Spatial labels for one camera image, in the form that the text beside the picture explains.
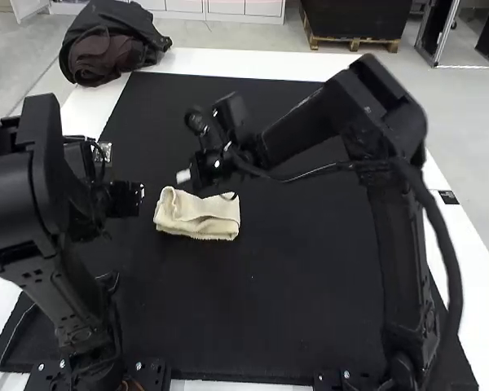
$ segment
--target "mounting plate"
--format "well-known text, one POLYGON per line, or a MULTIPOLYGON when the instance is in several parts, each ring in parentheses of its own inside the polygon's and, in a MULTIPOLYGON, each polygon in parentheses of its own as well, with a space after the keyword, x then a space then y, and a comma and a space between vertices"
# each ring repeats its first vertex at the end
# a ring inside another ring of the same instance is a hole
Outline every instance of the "mounting plate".
MULTIPOLYGON (((33 366, 25 391, 69 391, 68 375, 68 368, 62 368, 60 361, 40 362, 33 366)), ((141 384, 145 391, 170 390, 171 369, 160 358, 128 359, 126 375, 141 384)), ((73 391, 85 390, 78 383, 73 391)))

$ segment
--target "metal bracket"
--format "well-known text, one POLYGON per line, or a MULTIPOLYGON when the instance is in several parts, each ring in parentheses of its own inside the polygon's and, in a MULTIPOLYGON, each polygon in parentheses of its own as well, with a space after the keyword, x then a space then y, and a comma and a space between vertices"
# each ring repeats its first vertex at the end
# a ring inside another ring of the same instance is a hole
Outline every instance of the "metal bracket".
POLYGON ((365 372, 325 370, 314 374, 314 391, 373 391, 379 384, 365 372))
MULTIPOLYGON (((126 361, 126 377, 136 380, 145 391, 169 391, 171 369, 160 358, 126 361)), ((33 367, 25 391, 69 391, 69 373, 65 361, 46 361, 33 367)), ((73 391, 90 391, 78 383, 73 391)))

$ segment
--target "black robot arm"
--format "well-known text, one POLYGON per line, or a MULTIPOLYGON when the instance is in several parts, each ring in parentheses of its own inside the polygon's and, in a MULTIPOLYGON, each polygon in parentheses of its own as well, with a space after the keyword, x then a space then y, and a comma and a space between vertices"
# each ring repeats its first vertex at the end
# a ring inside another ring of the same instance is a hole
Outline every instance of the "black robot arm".
POLYGON ((143 186, 105 182, 91 145, 62 136, 52 94, 27 98, 21 117, 0 121, 0 277, 55 325, 68 387, 113 391, 123 377, 117 309, 73 242, 99 236, 108 217, 137 215, 143 186))
POLYGON ((463 301, 447 228, 421 178, 427 130, 423 110, 373 56, 365 55, 259 135, 238 134, 245 117, 237 94, 207 110, 190 110, 185 121, 198 136, 200 150, 190 168, 178 173, 178 181, 191 179, 199 190, 235 172, 290 183, 355 171, 372 208, 384 288, 381 338, 388 371, 381 389, 425 389, 435 358, 456 337, 463 301), (271 172, 335 136, 341 137, 350 160, 289 177, 271 172), (449 315, 442 331, 431 296, 422 207, 437 234, 449 277, 449 315))

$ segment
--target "cable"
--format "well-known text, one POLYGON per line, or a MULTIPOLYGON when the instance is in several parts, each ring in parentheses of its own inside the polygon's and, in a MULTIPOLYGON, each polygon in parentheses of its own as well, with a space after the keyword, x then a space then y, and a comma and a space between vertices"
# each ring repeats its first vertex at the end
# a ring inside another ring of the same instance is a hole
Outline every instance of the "cable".
POLYGON ((145 391, 143 386, 136 379, 132 379, 132 381, 134 381, 134 384, 136 385, 136 387, 138 387, 139 391, 145 391))
POLYGON ((385 381, 384 383, 382 383, 380 385, 380 387, 377 389, 377 391, 389 391, 390 389, 392 389, 394 386, 394 380, 393 379, 389 379, 387 381, 385 381))
POLYGON ((245 159, 243 159, 239 153, 235 150, 234 147, 230 147, 228 149, 230 152, 230 156, 232 158, 233 163, 236 165, 238 169, 241 171, 246 172, 247 174, 251 174, 256 177, 264 178, 264 179, 271 179, 277 182, 281 183, 291 183, 291 182, 296 182, 300 179, 304 178, 311 178, 314 177, 318 174, 330 174, 331 172, 337 172, 337 171, 343 171, 343 170, 352 170, 355 168, 355 164, 352 163, 351 161, 334 161, 332 163, 329 163, 327 165, 323 165, 320 167, 317 167, 316 169, 311 169, 310 171, 306 171, 305 173, 302 174, 295 174, 293 176, 275 176, 270 173, 268 173, 264 169, 260 169, 255 165, 251 165, 245 159))
POLYGON ((432 372, 429 376, 430 380, 438 374, 439 368, 443 365, 446 346, 450 345, 458 335, 462 310, 464 307, 462 276, 458 258, 456 257, 449 231, 447 230, 446 222, 440 213, 440 209, 438 209, 434 197, 425 186, 420 171, 401 159, 394 160, 394 165, 409 182, 411 189, 415 192, 416 199, 424 207, 427 218, 430 220, 434 233, 437 236, 438 248, 440 249, 443 263, 446 268, 449 305, 447 308, 447 319, 444 322, 440 333, 441 339, 438 345, 436 362, 434 363, 432 372))
POLYGON ((7 344, 6 344, 6 347, 5 349, 2 351, 2 355, 0 356, 0 367, 2 366, 2 362, 3 362, 3 359, 6 357, 8 351, 9 351, 9 348, 11 347, 11 343, 12 341, 15 339, 15 335, 16 335, 16 332, 18 331, 18 329, 20 328, 22 322, 24 321, 24 319, 27 317, 27 315, 29 315, 31 313, 31 311, 33 311, 34 308, 37 308, 36 304, 32 304, 23 314, 22 316, 20 317, 20 320, 18 321, 18 323, 16 324, 15 328, 13 329, 13 332, 11 333, 11 336, 9 337, 9 340, 7 341, 7 344))

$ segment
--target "drawer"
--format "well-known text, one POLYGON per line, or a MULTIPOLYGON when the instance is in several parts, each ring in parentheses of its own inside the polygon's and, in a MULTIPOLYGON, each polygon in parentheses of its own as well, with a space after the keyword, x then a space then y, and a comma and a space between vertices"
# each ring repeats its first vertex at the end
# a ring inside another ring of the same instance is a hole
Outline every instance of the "drawer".
POLYGON ((165 0, 138 0, 141 7, 149 11, 164 11, 165 0))
POLYGON ((213 14, 245 14, 245 0, 209 0, 209 12, 213 14))
POLYGON ((165 0, 167 11, 203 12, 202 0, 165 0))
POLYGON ((245 0, 245 14, 256 16, 280 16, 282 0, 245 0))

